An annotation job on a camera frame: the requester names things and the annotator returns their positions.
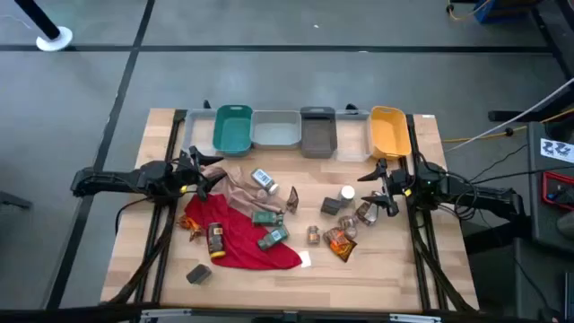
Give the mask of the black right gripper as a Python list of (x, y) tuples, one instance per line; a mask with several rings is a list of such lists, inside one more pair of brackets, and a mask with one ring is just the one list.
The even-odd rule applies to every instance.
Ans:
[(358, 181), (365, 182), (377, 179), (385, 181), (386, 196), (364, 196), (362, 200), (385, 208), (387, 210), (387, 215), (389, 217), (394, 217), (399, 213), (399, 208), (396, 201), (391, 196), (411, 196), (413, 194), (413, 187), (416, 183), (416, 177), (403, 169), (391, 170), (387, 173), (387, 160), (378, 159), (375, 165), (375, 170), (358, 178)]

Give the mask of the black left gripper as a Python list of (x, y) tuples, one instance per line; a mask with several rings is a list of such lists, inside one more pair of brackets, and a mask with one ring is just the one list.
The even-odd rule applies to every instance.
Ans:
[(195, 185), (196, 194), (202, 201), (206, 201), (213, 187), (224, 179), (227, 174), (219, 173), (206, 177), (201, 172), (201, 164), (215, 164), (222, 160), (221, 156), (204, 155), (192, 145), (187, 153), (181, 150), (179, 157), (174, 159), (173, 163), (177, 165), (176, 172), (180, 182), (184, 186)]

